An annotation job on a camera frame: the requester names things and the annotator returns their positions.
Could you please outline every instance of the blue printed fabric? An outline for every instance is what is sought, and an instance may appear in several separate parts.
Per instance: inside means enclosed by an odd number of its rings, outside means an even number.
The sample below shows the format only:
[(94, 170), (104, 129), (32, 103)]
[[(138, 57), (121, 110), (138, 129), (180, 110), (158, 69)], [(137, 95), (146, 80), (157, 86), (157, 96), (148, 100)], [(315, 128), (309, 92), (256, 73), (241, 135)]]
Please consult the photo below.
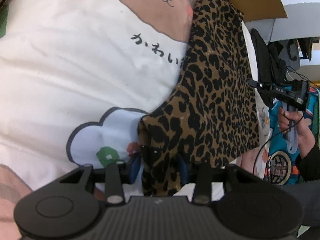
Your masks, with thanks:
[[(312, 129), (313, 110), (317, 102), (318, 93), (315, 89), (310, 88), (307, 110), (304, 112), (304, 118), (309, 124), (310, 129)], [(273, 129), (272, 136), (279, 133), (277, 117), (279, 107), (281, 107), (281, 102), (277, 101), (269, 109), (270, 128)], [(270, 143), (264, 179), (274, 185), (297, 184), (301, 182), (302, 178), (295, 166), (298, 154), (299, 149), (294, 154), (290, 154), (283, 135), (277, 135)]]

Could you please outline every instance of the finger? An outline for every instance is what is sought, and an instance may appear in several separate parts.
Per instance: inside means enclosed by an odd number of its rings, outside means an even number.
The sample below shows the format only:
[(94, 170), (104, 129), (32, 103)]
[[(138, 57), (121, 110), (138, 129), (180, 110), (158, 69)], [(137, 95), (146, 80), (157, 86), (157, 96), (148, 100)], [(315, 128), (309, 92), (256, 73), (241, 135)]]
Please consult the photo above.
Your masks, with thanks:
[(300, 121), (301, 117), (302, 117), (302, 114), (299, 113), (299, 112), (288, 112), (288, 111), (285, 111), (284, 112), (284, 116), (290, 120), (293, 120), (295, 122), (298, 122)]
[(287, 132), (288, 129), (289, 129), (289, 126), (288, 126), (288, 125), (283, 124), (283, 123), (280, 123), (280, 124), (279, 124), (279, 131), (280, 131), (280, 132)]
[(283, 115), (278, 115), (278, 123), (281, 124), (285, 124), (285, 125), (289, 125), (289, 120), (284, 117)]
[(284, 115), (284, 110), (282, 107), (278, 108), (278, 113), (279, 113), (279, 115)]

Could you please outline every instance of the black plastic mount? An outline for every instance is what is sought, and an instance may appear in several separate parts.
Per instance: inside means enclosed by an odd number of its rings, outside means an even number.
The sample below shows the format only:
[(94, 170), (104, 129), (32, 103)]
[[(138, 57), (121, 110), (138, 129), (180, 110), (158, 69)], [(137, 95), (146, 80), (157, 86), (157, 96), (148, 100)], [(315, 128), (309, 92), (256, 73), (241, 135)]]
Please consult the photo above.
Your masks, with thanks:
[[(134, 182), (137, 163), (135, 154), (106, 169), (82, 165), (20, 200), (14, 219), (23, 239), (295, 239), (300, 203), (231, 164), (213, 169), (180, 158), (184, 182), (196, 183), (191, 203), (186, 197), (131, 197), (125, 203), (122, 184)], [(92, 195), (98, 182), (105, 183), (104, 201)], [(212, 182), (223, 183), (219, 201), (211, 200)]]
[(254, 80), (249, 80), (248, 85), (277, 98), (282, 102), (286, 102), (290, 106), (294, 106), (299, 111), (305, 111), (308, 104), (308, 93), (310, 82), (304, 80), (294, 80), (286, 85), (274, 85), (269, 83), (262, 83)]

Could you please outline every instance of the leopard print cloth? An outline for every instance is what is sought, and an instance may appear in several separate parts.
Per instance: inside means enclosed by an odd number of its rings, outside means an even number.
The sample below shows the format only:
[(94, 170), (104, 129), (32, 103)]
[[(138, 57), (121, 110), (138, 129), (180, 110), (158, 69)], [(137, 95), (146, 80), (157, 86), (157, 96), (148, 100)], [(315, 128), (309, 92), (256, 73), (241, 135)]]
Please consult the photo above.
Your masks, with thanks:
[(186, 58), (169, 98), (138, 125), (145, 195), (180, 189), (177, 153), (222, 167), (259, 144), (241, 21), (229, 0), (197, 0)]

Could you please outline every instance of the cartoon bear face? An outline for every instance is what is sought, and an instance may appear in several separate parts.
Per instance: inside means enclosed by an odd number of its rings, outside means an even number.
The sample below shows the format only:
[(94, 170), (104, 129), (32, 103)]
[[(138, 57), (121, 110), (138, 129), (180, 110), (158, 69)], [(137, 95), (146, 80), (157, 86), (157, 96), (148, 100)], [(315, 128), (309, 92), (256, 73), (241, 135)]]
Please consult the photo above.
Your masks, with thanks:
[(195, 0), (120, 0), (156, 31), (188, 42)]

